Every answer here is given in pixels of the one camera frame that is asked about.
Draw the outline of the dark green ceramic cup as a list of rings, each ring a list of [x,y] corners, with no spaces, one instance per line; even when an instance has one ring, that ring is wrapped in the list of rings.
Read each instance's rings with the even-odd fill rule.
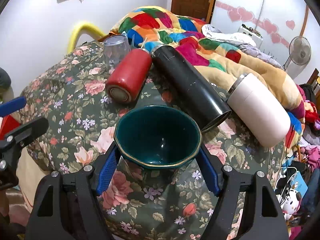
[[[195,120],[183,111],[151,105],[122,116],[114,141],[124,159],[156,173],[157,181],[169,183],[179,168],[195,159],[202,134]]]

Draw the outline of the clear plastic cup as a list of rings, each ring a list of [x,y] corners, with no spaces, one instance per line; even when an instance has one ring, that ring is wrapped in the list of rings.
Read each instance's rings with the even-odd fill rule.
[[[124,35],[114,35],[104,41],[106,67],[115,67],[130,52],[129,41]]]

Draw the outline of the black white plush toy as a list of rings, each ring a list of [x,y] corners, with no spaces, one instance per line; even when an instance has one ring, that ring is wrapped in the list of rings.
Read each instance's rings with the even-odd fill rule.
[[[299,210],[302,200],[302,195],[295,189],[289,189],[284,200],[281,201],[281,209],[284,219],[289,221],[291,217]]]

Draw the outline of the pile of clothes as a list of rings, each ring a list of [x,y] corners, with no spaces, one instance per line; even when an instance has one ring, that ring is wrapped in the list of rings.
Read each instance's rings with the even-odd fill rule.
[[[319,168],[319,105],[313,88],[309,84],[297,85],[304,103],[305,124],[298,143],[303,161],[313,171]]]

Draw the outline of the white thermos bottle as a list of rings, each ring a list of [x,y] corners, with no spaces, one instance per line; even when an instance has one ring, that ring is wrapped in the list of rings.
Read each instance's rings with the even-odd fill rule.
[[[290,129],[290,117],[252,73],[242,74],[228,91],[227,104],[264,147],[276,146]]]

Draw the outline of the red thermos bottle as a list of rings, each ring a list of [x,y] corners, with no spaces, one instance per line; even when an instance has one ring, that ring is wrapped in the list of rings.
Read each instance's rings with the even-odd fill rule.
[[[135,101],[142,89],[152,65],[152,58],[146,49],[134,49],[116,66],[106,81],[106,91],[116,102]]]

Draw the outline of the black thermos bottle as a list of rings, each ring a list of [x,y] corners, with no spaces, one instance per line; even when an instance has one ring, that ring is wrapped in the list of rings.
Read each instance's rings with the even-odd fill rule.
[[[158,45],[151,51],[153,64],[173,86],[186,111],[205,132],[219,126],[232,110],[214,87],[175,48]]]

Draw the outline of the colourful patchwork blanket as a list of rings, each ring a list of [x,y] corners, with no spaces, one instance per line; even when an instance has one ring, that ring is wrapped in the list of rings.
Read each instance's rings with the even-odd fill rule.
[[[252,73],[276,97],[290,117],[290,129],[283,139],[287,148],[298,144],[304,128],[302,95],[291,77],[256,57],[226,43],[206,38],[202,20],[178,16],[158,6],[139,7],[114,25],[110,35],[126,34],[136,47],[152,50],[169,45],[190,62],[204,78],[224,90],[242,74]]]

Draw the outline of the standing electric fan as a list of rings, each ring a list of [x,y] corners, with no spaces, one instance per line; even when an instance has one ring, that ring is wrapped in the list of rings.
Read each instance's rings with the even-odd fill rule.
[[[287,70],[292,62],[297,66],[306,66],[311,59],[311,46],[308,40],[303,36],[296,36],[289,45],[289,57],[283,65]]]

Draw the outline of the white grey bundled quilt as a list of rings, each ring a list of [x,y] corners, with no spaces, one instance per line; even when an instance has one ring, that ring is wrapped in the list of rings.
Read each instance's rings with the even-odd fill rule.
[[[210,24],[202,26],[201,31],[206,38],[212,41],[226,43],[240,49],[243,53],[256,57],[270,65],[283,69],[282,65],[279,64],[272,56],[267,55],[257,48],[257,44],[254,40],[244,33],[232,33],[224,34]]]

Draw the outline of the white small cabinet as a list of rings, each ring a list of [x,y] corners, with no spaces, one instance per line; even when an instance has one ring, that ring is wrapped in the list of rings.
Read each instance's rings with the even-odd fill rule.
[[[256,31],[252,27],[247,27],[245,24],[242,24],[239,27],[238,32],[246,34],[247,36],[251,37],[251,39],[255,42],[255,47],[257,47],[258,49],[261,47],[263,42],[263,37],[258,31]]]

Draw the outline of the white sliding wardrobe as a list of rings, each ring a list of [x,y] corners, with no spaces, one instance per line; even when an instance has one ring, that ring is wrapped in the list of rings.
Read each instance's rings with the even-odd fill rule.
[[[223,33],[242,25],[259,32],[260,50],[284,64],[292,39],[306,27],[309,9],[304,0],[216,0],[211,24]]]

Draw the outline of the yellow padded bed rail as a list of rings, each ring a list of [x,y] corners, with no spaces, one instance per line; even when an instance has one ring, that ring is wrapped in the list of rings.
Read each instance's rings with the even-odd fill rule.
[[[88,35],[92,38],[100,39],[106,36],[106,33],[90,22],[77,24],[72,30],[71,36],[68,40],[67,54],[70,54],[76,48],[78,40],[82,35]]]

